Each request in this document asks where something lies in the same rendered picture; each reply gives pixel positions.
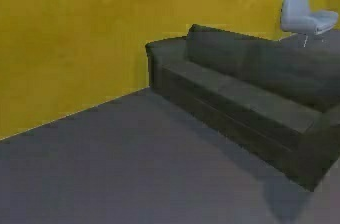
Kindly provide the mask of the dark grey sofa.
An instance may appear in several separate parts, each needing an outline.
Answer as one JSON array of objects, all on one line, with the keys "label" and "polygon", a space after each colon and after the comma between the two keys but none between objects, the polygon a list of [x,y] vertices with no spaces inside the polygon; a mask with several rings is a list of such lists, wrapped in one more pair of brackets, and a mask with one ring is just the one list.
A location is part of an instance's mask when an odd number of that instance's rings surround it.
[{"label": "dark grey sofa", "polygon": [[340,158],[340,55],[194,24],[145,46],[152,90],[312,191]]}]

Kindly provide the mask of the white chair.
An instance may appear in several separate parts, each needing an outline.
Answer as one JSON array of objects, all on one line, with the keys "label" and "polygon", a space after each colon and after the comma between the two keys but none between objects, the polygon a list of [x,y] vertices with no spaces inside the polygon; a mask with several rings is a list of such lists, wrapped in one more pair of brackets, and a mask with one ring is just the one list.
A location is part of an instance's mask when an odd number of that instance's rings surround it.
[{"label": "white chair", "polygon": [[319,36],[332,30],[339,14],[329,10],[312,11],[308,0],[283,0],[280,28],[284,32],[302,34],[307,41],[310,36]]}]

